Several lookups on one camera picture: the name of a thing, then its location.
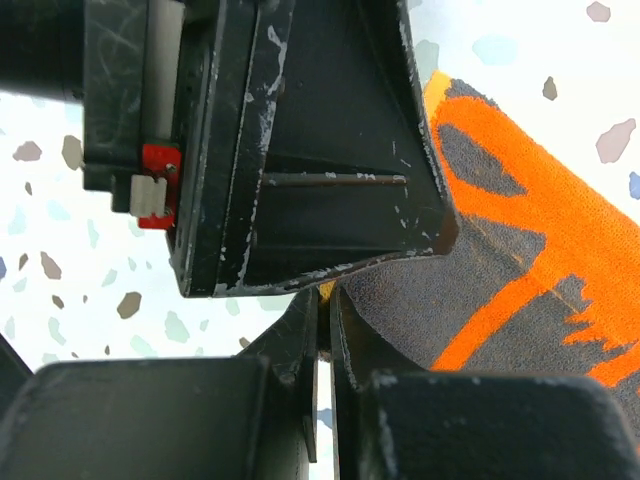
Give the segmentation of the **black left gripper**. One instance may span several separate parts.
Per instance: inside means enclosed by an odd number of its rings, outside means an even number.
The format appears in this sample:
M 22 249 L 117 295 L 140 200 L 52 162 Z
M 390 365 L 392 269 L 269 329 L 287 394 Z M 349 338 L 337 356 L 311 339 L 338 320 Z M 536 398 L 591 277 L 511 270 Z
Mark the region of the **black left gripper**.
M 255 220 L 265 171 L 261 1 L 5 1 L 1 86 L 84 109 L 84 186 L 138 214 L 145 147 L 177 148 L 171 260 L 187 297 L 264 292 Z

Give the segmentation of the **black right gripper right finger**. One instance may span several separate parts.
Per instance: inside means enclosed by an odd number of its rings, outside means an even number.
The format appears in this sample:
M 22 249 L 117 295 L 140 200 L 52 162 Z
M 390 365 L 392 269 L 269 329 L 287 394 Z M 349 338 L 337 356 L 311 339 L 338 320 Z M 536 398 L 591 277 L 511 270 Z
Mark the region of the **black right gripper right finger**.
M 624 416 L 575 376 L 431 372 L 383 339 L 344 289 L 327 308 L 339 479 L 635 479 Z

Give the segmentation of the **orange patterned towel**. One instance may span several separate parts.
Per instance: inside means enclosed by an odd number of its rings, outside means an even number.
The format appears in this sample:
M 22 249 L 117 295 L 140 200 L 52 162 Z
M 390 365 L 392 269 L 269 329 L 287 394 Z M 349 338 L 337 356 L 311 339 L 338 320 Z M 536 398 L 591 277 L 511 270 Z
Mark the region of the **orange patterned towel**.
M 587 375 L 639 397 L 639 229 L 497 104 L 424 90 L 459 211 L 451 253 L 346 278 L 357 311 L 432 370 Z

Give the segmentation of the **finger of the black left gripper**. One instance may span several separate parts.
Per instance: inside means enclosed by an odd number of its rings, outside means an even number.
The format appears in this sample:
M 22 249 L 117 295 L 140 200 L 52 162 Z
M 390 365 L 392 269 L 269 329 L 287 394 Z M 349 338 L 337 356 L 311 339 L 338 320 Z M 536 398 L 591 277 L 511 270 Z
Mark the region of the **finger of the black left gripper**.
M 245 287 L 297 290 L 449 253 L 458 226 L 407 4 L 300 1 L 287 43 Z

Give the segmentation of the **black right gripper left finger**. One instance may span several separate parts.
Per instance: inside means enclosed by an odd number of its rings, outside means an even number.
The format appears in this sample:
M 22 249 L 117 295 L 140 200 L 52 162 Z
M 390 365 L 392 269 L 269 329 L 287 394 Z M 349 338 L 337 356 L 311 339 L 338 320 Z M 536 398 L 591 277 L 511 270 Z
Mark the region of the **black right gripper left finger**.
M 1 424 L 5 479 L 305 479 L 317 459 L 315 289 L 224 358 L 54 363 Z

